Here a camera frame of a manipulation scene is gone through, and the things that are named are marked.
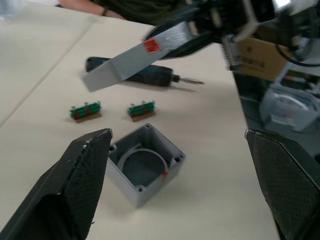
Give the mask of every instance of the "gray plastic box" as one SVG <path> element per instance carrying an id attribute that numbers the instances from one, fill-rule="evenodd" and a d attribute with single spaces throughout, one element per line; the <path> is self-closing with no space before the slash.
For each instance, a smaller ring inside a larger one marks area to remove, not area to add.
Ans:
<path id="1" fill-rule="evenodd" d="M 121 156 L 138 144 L 163 157 L 168 166 L 166 176 L 163 174 L 163 162 L 152 159 L 150 155 L 128 158 L 126 161 L 128 166 L 123 167 L 123 172 L 120 171 L 117 164 Z M 139 208 L 177 176 L 185 159 L 186 156 L 182 151 L 152 125 L 146 124 L 111 145 L 106 175 L 126 198 Z"/>
<path id="2" fill-rule="evenodd" d="M 318 99 L 308 92 L 274 83 L 265 93 L 259 112 L 265 124 L 271 120 L 301 132 L 317 120 L 320 105 Z"/>

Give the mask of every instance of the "white plastic container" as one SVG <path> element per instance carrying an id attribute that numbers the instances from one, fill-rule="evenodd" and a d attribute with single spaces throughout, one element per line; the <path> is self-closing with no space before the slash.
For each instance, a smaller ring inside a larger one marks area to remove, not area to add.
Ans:
<path id="1" fill-rule="evenodd" d="M 291 126 L 301 132 L 320 116 L 319 100 L 303 90 L 274 83 L 259 107 L 261 120 Z"/>

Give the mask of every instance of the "electrical junction box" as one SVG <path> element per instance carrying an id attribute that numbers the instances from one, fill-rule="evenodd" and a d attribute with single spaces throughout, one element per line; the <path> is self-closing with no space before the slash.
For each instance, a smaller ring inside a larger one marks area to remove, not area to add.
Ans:
<path id="1" fill-rule="evenodd" d="M 177 176 L 185 154 L 146 124 L 109 149 L 106 175 L 137 208 Z"/>

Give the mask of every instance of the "screw hole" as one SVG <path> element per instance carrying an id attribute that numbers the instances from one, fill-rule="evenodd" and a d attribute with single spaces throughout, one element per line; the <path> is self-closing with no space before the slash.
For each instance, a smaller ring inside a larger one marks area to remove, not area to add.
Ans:
<path id="1" fill-rule="evenodd" d="M 316 160 L 316 162 L 320 164 L 320 154 L 314 156 L 314 160 Z"/>
<path id="2" fill-rule="evenodd" d="M 175 159 L 174 159 L 177 163 L 180 163 L 181 159 L 179 156 L 177 156 Z"/>

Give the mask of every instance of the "person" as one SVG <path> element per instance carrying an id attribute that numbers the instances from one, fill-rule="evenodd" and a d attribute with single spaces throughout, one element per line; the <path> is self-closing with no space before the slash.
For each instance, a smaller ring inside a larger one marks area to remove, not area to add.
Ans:
<path id="1" fill-rule="evenodd" d="M 66 9 L 157 25 L 185 0 L 59 0 Z"/>

